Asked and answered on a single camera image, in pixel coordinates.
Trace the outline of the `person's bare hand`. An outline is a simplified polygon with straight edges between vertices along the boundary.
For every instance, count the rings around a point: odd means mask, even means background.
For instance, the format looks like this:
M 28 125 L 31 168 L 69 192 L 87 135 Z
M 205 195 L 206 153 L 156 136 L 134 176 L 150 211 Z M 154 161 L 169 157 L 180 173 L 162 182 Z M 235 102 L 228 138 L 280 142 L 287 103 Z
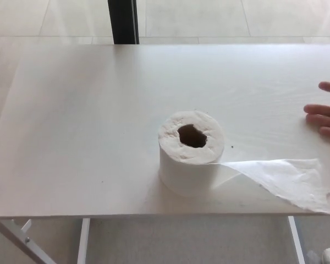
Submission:
M 307 104 L 303 110 L 307 124 L 316 128 L 321 136 L 330 138 L 330 106 Z

